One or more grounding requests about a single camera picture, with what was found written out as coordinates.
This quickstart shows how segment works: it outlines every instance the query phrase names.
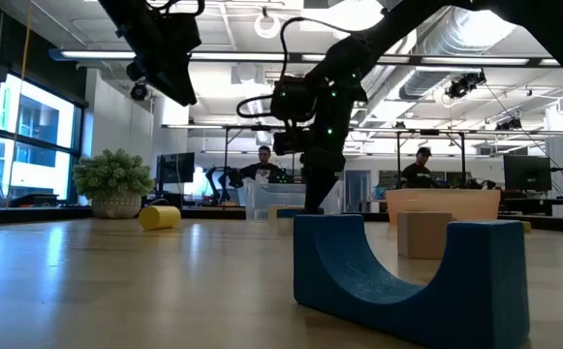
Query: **yellow cylinder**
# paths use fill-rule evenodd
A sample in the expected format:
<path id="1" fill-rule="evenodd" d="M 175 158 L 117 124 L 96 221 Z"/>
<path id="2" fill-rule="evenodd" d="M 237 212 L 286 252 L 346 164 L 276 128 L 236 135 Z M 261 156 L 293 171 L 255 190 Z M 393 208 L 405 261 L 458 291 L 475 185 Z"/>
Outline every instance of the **yellow cylinder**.
<path id="1" fill-rule="evenodd" d="M 524 233 L 531 233 L 533 227 L 531 227 L 531 222 L 522 221 L 522 227 L 524 228 Z"/>
<path id="2" fill-rule="evenodd" d="M 181 218 L 175 206 L 148 206 L 139 213 L 139 224 L 146 230 L 165 229 L 178 225 Z"/>

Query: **floor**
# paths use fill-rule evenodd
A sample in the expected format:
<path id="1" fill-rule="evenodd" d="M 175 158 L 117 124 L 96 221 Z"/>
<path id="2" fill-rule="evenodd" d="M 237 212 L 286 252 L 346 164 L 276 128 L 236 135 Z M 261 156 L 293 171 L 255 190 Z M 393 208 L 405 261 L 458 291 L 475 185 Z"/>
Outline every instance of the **floor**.
<path id="1" fill-rule="evenodd" d="M 427 283 L 438 262 L 398 260 L 386 224 L 366 225 L 380 261 Z M 527 238 L 531 339 L 563 348 L 563 233 Z M 292 237 L 266 224 L 79 220 L 0 227 L 3 348 L 419 348 L 295 303 Z"/>

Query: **potted plant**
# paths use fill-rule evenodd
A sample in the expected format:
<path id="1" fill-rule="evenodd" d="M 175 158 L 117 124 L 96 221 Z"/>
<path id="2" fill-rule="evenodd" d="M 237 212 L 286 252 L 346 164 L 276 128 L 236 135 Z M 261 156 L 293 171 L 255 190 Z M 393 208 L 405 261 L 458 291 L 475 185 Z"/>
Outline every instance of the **potted plant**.
<path id="1" fill-rule="evenodd" d="M 150 169 L 142 163 L 140 156 L 130 156 L 124 149 L 80 159 L 74 169 L 77 192 L 91 200 L 99 218 L 132 218 L 141 209 L 141 196 L 154 188 Z"/>

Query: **cardboard box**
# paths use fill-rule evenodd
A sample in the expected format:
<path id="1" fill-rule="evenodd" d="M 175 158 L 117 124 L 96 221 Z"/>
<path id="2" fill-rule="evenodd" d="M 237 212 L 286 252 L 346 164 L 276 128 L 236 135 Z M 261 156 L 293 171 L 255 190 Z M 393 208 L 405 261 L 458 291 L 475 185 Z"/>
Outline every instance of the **cardboard box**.
<path id="1" fill-rule="evenodd" d="M 447 225 L 453 220 L 446 212 L 398 212 L 397 254 L 416 259 L 442 259 Z"/>

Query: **man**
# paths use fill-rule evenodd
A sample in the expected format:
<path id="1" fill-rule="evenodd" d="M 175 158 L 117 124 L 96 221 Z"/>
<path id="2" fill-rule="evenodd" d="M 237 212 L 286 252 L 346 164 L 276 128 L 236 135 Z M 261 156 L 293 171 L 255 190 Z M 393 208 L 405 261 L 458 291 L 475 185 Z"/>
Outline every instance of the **man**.
<path id="1" fill-rule="evenodd" d="M 242 177 L 249 177 L 251 179 L 255 179 L 257 175 L 270 179 L 270 175 L 280 173 L 281 169 L 268 161 L 270 161 L 270 148 L 263 145 L 260 147 L 260 162 L 241 169 L 240 174 Z"/>
<path id="2" fill-rule="evenodd" d="M 432 188 L 434 186 L 432 174 L 425 166 L 431 155 L 429 148 L 419 148 L 415 163 L 409 165 L 401 173 L 402 188 Z"/>

